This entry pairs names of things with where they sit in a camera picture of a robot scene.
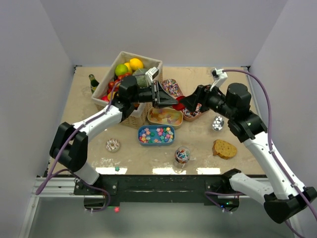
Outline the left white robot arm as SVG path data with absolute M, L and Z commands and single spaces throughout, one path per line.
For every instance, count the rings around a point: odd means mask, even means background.
M 134 111 L 136 103 L 151 103 L 156 108 L 178 104 L 158 81 L 141 88 L 136 77 L 129 75 L 115 86 L 118 91 L 112 93 L 109 104 L 104 109 L 80 122 L 62 123 L 50 149 L 54 162 L 64 165 L 83 180 L 85 189 L 91 194 L 100 193 L 103 183 L 99 180 L 99 173 L 87 161 L 89 142 L 105 129 L 127 119 Z

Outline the silver metal scoop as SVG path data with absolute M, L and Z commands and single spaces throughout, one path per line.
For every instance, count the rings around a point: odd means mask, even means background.
M 224 126 L 224 119 L 222 116 L 216 116 L 214 119 L 213 119 L 213 122 L 212 122 L 212 129 L 214 131 L 220 131 L 223 129 L 223 126 Z

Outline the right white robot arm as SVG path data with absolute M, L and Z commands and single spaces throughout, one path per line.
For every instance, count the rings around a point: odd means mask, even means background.
M 201 104 L 202 111 L 213 110 L 228 119 L 230 131 L 252 153 L 270 181 L 270 186 L 237 170 L 220 184 L 223 193 L 241 192 L 264 206 L 269 217 L 281 224 L 304 210 L 317 197 L 314 187 L 305 186 L 290 170 L 273 142 L 262 119 L 250 110 L 251 94 L 247 86 L 232 83 L 226 94 L 218 87 L 199 85 L 195 92 L 180 100 L 188 110 Z

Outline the clear glass jar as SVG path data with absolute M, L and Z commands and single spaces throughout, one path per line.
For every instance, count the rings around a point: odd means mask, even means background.
M 181 146 L 178 149 L 176 149 L 174 153 L 174 170 L 177 173 L 183 171 L 186 168 L 188 162 L 190 161 L 190 157 L 190 150 L 187 147 Z

